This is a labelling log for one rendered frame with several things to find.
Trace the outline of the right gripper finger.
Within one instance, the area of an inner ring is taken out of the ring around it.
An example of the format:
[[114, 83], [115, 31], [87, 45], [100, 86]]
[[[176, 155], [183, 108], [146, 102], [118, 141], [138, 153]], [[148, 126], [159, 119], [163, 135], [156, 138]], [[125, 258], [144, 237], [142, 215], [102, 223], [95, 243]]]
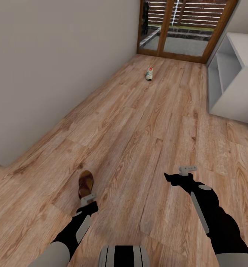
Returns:
[[168, 174], [166, 174], [166, 173], [164, 173], [164, 175], [165, 175], [166, 180], [167, 180], [167, 181], [170, 181], [170, 175], [168, 175]]

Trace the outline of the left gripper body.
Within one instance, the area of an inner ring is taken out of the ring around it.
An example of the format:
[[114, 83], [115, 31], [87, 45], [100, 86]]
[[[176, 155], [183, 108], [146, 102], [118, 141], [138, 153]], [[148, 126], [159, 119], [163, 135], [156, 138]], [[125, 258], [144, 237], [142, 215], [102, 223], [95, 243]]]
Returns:
[[90, 211], [91, 215], [99, 210], [96, 201], [93, 201], [93, 203], [90, 203], [85, 207], [78, 208], [77, 212], [79, 212], [83, 209], [88, 209]]

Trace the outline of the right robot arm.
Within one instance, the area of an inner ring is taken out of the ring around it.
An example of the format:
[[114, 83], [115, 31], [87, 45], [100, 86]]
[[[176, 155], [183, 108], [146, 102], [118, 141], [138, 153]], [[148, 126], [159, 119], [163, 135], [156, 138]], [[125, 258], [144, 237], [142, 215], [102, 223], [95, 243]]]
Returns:
[[219, 267], [248, 267], [248, 247], [240, 237], [240, 230], [234, 218], [219, 207], [219, 200], [214, 190], [195, 182], [193, 174], [196, 165], [179, 167], [179, 174], [164, 173], [173, 186], [180, 185], [187, 191], [195, 206], [207, 237], [210, 237]]

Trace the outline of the sandal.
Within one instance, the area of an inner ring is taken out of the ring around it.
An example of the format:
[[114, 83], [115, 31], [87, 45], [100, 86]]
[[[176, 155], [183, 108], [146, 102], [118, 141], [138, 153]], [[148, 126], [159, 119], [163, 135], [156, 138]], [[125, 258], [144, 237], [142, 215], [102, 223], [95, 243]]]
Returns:
[[[78, 196], [80, 200], [81, 198], [92, 194], [91, 191], [94, 184], [94, 179], [91, 172], [88, 170], [83, 171], [80, 175], [78, 184], [79, 184]], [[93, 203], [93, 200], [88, 201], [88, 203], [89, 204]]]

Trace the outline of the gym shoe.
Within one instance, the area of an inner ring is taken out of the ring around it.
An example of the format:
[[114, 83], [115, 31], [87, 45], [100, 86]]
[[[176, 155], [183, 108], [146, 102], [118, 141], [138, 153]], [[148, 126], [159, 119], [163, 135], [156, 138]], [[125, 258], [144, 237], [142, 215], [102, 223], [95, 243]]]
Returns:
[[151, 66], [148, 68], [146, 79], [147, 80], [153, 79], [153, 68], [151, 68]]

